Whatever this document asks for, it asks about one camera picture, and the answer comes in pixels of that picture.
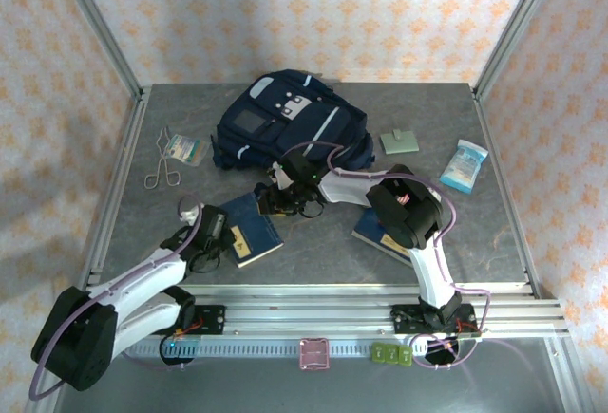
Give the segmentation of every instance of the wet wipes package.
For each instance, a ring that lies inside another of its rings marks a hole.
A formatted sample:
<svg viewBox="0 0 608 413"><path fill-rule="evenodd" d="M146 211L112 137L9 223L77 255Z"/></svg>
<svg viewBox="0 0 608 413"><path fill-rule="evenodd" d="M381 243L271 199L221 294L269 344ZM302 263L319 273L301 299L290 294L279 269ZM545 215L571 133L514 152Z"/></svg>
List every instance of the wet wipes package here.
<svg viewBox="0 0 608 413"><path fill-rule="evenodd" d="M458 150L449 161L440 181L456 190L471 193L487 150L465 140L458 140Z"/></svg>

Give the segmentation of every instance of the book cover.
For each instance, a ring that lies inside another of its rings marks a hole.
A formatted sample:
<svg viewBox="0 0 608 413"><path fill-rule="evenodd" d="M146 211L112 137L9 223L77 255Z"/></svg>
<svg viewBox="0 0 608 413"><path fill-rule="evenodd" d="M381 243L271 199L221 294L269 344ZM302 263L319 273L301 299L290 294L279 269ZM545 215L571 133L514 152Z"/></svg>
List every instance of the book cover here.
<svg viewBox="0 0 608 413"><path fill-rule="evenodd" d="M228 213L228 226L236 238L231 251L240 268L283 246L273 222L268 216L259 214L254 193L219 207Z"/></svg>
<svg viewBox="0 0 608 413"><path fill-rule="evenodd" d="M352 235L412 267L408 249L397 244L392 237L387 235L372 208L363 212L363 216L352 230Z"/></svg>

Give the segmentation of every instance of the patterned wallpaper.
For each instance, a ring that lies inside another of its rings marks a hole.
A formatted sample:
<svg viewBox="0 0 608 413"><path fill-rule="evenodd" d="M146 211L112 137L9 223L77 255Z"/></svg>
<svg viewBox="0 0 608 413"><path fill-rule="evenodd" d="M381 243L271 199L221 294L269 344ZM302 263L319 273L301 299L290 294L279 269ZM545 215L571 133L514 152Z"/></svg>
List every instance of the patterned wallpaper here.
<svg viewBox="0 0 608 413"><path fill-rule="evenodd" d="M484 102L544 287L608 405L608 0L546 0Z"/></svg>
<svg viewBox="0 0 608 413"><path fill-rule="evenodd" d="M0 0L0 411L23 411L29 352L78 280L129 95L74 0Z"/></svg>
<svg viewBox="0 0 608 413"><path fill-rule="evenodd" d="M475 84L518 0L96 0L140 83Z"/></svg>

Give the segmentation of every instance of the backpack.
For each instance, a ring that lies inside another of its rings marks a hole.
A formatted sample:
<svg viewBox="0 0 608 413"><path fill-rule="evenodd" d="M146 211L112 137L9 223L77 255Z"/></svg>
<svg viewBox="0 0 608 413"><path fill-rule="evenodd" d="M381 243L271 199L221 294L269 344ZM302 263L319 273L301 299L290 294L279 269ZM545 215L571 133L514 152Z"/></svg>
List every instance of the backpack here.
<svg viewBox="0 0 608 413"><path fill-rule="evenodd" d="M270 168L291 147L306 141L345 146L333 159L348 170L369 168L373 141L367 115L310 74L293 69L258 78L230 105L211 137L218 168ZM307 160L324 164L333 147L302 147Z"/></svg>

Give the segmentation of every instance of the scissors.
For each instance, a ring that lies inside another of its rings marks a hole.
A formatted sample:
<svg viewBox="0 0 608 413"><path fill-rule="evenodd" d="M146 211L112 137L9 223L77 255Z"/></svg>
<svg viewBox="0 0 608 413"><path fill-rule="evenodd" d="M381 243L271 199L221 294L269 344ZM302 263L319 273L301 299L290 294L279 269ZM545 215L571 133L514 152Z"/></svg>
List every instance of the scissors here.
<svg viewBox="0 0 608 413"><path fill-rule="evenodd" d="M162 141L165 141L164 147L161 146ZM180 185L180 171L169 171L169 167L167 166L167 157L165 155L165 151L170 141L171 139L169 138L169 130L165 126L161 129L159 138L156 140L156 145L159 148L159 153L161 154L161 157L159 158L159 164L156 167L156 174L148 174L143 180L143 188L145 188L146 190L152 190L158 187L159 179L161 177L161 164L164 164L164 177L167 180L167 185L169 185L170 187Z"/></svg>

